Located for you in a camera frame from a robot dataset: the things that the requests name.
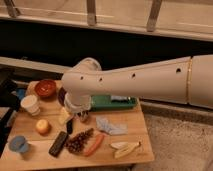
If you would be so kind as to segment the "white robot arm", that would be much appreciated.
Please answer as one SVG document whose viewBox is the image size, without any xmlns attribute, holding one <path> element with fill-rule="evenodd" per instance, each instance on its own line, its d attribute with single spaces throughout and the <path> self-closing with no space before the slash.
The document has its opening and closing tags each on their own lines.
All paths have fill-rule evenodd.
<svg viewBox="0 0 213 171">
<path fill-rule="evenodd" d="M 213 55 L 183 57 L 104 71 L 94 58 L 85 58 L 61 79 L 64 105 L 70 113 L 91 109 L 93 95 L 117 95 L 208 108 L 210 117 L 194 122 L 213 125 Z"/>
</svg>

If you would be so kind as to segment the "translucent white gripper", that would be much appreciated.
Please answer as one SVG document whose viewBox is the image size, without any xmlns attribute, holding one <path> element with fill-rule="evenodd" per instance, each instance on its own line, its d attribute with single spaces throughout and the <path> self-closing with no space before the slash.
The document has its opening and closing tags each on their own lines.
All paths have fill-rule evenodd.
<svg viewBox="0 0 213 171">
<path fill-rule="evenodd" d="M 64 107 L 61 108 L 58 121 L 61 125 L 66 124 L 73 118 L 73 114 L 91 109 L 91 97 L 89 95 L 65 94 Z"/>
</svg>

